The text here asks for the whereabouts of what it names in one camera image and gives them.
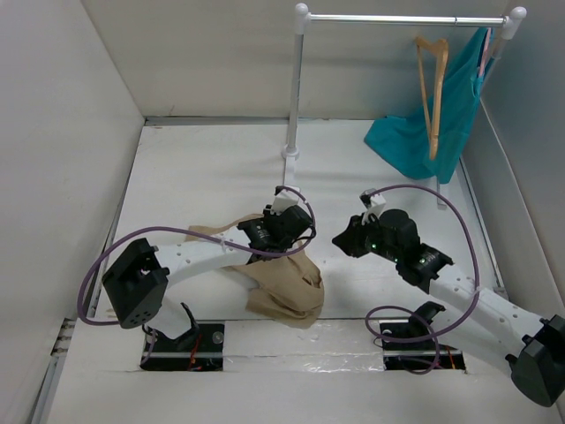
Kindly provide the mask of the wooden clothes hanger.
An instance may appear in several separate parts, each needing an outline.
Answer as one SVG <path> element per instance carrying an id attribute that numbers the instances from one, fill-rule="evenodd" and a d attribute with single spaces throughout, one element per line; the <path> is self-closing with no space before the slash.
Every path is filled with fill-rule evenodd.
<path id="1" fill-rule="evenodd" d="M 423 102 L 424 119 L 429 145 L 429 159 L 434 161 L 439 149 L 441 98 L 448 65 L 448 41 L 446 39 L 438 39 L 435 42 L 430 42 L 423 37 L 418 36 L 415 38 L 415 44 L 417 49 L 420 93 Z M 435 58 L 432 96 L 428 96 L 426 92 L 423 51 L 427 51 Z"/>

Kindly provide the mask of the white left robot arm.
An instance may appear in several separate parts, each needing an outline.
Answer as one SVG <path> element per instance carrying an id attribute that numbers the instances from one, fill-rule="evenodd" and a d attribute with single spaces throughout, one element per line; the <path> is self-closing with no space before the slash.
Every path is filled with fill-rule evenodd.
<path id="1" fill-rule="evenodd" d="M 102 278 L 118 325 L 145 327 L 178 350 L 191 348 L 198 324 L 184 302 L 178 310 L 165 299 L 170 287 L 209 271 L 279 258 L 314 229 L 313 218 L 299 206 L 264 212 L 211 235 L 193 231 L 195 239 L 180 244 L 133 240 Z"/>

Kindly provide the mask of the beige t shirt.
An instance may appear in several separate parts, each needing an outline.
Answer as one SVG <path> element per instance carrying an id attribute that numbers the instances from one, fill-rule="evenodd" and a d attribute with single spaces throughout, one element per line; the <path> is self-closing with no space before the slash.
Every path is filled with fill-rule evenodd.
<path id="1" fill-rule="evenodd" d="M 297 329 L 312 327 L 320 317 L 325 298 L 323 280 L 305 251 L 223 270 L 256 283 L 248 291 L 245 305 L 250 313 Z"/>

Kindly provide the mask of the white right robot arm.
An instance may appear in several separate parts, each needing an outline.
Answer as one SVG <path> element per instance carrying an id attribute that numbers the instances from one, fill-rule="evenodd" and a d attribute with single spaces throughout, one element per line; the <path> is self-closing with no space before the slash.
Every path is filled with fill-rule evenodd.
<path id="1" fill-rule="evenodd" d="M 421 242 L 416 223 L 400 209 L 380 216 L 352 216 L 333 244 L 346 255 L 376 254 L 392 261 L 406 283 L 463 312 L 463 322 L 420 317 L 408 325 L 409 340 L 427 347 L 447 333 L 449 345 L 476 353 L 509 375 L 530 401 L 549 407 L 564 392 L 564 319 L 547 319 L 475 285 L 447 255 Z"/>

